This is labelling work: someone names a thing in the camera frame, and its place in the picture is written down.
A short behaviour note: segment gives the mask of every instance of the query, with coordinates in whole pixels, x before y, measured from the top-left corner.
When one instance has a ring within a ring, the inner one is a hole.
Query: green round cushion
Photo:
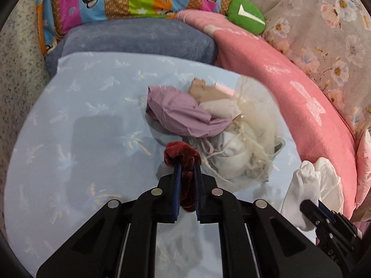
[[[227,19],[255,35],[261,34],[265,28],[262,12],[248,0],[233,0],[227,11]]]

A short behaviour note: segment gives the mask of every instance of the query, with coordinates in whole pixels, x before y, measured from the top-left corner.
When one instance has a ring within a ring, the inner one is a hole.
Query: white star
[[[139,8],[139,9],[137,9],[137,11],[138,11],[138,14],[146,14],[146,13],[147,13],[147,10],[146,10],[146,9],[144,9],[143,7],[142,7],[142,8]]]

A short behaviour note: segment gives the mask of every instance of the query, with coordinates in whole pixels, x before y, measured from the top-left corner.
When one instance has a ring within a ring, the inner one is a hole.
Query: blue pillow
[[[158,54],[213,64],[217,45],[208,35],[175,19],[132,18],[94,22],[71,29],[45,57],[50,75],[56,74],[60,57],[90,51]]]

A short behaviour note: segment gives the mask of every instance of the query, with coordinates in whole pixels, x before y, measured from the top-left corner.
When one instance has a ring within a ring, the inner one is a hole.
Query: table
[[[7,235],[33,275],[39,266],[112,198],[138,198],[172,169],[165,145],[181,138],[145,115],[147,87],[187,90],[195,77],[234,88],[238,74],[171,57],[130,53],[75,53],[28,115],[10,162],[5,192]],[[262,95],[266,89],[253,81]],[[301,161],[280,117],[284,149],[270,181],[236,193],[266,199],[280,210]],[[312,239],[314,232],[308,234]],[[181,209],[175,225],[160,224],[156,277],[222,277],[218,226],[199,225]]]

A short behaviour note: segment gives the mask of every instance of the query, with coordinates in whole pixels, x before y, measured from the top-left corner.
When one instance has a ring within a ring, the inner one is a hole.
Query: pink cushion
[[[361,137],[357,151],[357,194],[355,196],[356,208],[366,198],[371,187],[371,137],[369,130],[365,130]]]
[[[330,101],[305,73],[261,37],[217,13],[183,10],[176,16],[210,35],[218,44],[217,66],[252,76],[276,97],[302,160],[331,161],[341,177],[344,215],[355,209],[355,141]]]

